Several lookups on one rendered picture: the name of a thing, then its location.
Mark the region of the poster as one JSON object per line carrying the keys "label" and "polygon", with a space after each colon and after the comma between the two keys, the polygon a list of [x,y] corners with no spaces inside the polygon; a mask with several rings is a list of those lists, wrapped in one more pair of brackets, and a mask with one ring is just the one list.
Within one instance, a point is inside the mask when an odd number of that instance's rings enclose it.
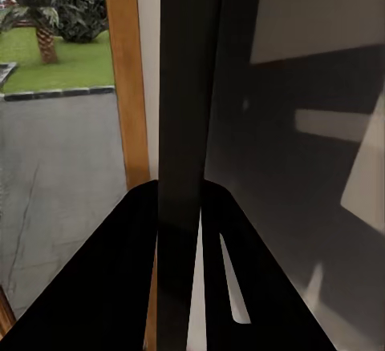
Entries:
{"label": "poster", "polygon": [[223,0],[160,0],[156,351],[186,351]]}

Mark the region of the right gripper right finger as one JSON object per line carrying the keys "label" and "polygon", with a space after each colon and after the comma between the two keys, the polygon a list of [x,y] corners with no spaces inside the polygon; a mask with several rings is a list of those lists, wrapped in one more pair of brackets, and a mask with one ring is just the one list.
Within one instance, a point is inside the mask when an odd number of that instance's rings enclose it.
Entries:
{"label": "right gripper right finger", "polygon": [[[336,351],[233,195],[208,180],[201,225],[207,351]],[[233,319],[220,233],[251,324]]]}

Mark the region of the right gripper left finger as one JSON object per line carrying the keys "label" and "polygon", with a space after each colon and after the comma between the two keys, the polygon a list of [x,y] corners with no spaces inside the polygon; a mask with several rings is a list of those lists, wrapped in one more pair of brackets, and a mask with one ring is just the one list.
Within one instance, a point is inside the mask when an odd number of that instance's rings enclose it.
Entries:
{"label": "right gripper left finger", "polygon": [[158,181],[127,193],[14,327],[0,351],[144,351]]}

